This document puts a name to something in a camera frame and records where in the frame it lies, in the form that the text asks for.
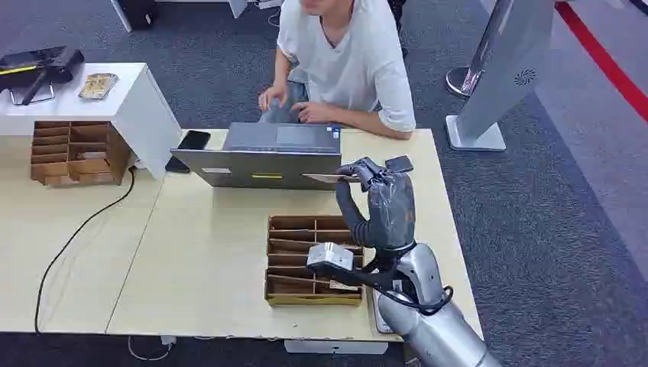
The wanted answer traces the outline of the person's left hand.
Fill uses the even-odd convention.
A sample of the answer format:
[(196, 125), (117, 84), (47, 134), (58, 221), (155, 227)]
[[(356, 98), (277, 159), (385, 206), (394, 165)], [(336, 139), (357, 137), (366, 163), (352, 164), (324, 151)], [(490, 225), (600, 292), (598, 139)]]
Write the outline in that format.
[(328, 123), (333, 120), (332, 113), (335, 110), (320, 102), (298, 102), (293, 104), (290, 111), (296, 112), (302, 123)]

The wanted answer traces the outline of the person's right hand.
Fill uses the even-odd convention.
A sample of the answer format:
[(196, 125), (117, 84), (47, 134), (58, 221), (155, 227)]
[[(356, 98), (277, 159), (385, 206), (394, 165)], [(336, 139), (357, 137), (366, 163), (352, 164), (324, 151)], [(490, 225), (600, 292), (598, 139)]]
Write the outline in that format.
[(287, 97), (287, 84), (274, 84), (259, 95), (258, 107), (262, 111), (267, 111), (270, 109), (272, 102), (277, 102), (279, 107), (283, 107)]

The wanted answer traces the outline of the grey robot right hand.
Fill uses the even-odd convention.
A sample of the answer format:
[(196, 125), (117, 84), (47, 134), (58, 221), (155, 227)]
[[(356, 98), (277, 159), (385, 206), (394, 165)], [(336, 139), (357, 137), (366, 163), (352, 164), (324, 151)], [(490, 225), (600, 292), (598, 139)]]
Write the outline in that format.
[(353, 241), (367, 248), (397, 251), (414, 243), (416, 208), (410, 177), (370, 158), (361, 158), (337, 168), (337, 174), (359, 179), (368, 195), (369, 217), (365, 218), (352, 198), (349, 182), (339, 179), (335, 197)]

